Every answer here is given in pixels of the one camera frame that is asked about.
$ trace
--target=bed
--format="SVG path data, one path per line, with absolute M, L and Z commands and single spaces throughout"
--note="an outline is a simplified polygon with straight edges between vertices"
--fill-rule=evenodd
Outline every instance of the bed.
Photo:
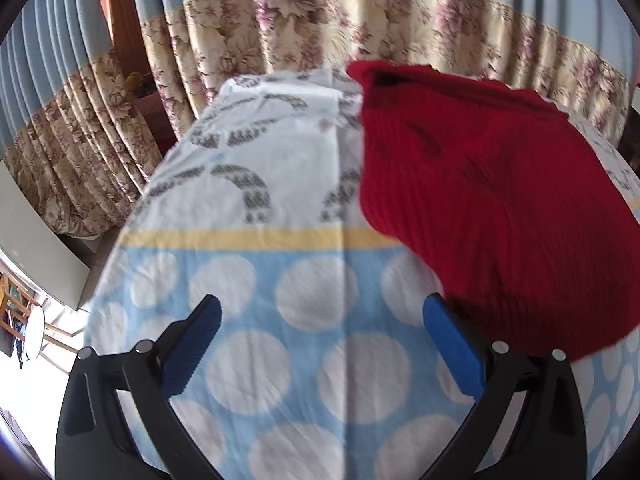
M 92 299 L 86 342 L 104 354 L 220 298 L 220 332 L 172 403 L 224 478 L 418 478 L 472 404 L 422 326 L 437 276 L 360 212 L 361 97 L 340 70 L 227 81 L 158 168 Z M 635 174 L 569 117 L 640 219 Z M 638 351 L 635 329 L 572 365 L 590 478 L 640 412 Z M 141 454 L 162 467 L 120 400 Z

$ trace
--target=floral curtain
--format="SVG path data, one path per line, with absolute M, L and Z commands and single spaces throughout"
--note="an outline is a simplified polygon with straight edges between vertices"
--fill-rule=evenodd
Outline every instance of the floral curtain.
M 58 234 L 124 224 L 156 165 L 98 0 L 29 0 L 0 45 L 0 154 Z

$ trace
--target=red sweater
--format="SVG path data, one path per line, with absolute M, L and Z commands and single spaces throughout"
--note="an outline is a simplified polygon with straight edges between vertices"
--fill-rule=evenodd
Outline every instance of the red sweater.
M 354 62 L 360 203 L 490 338 L 571 359 L 640 322 L 640 227 L 565 113 L 533 90 Z

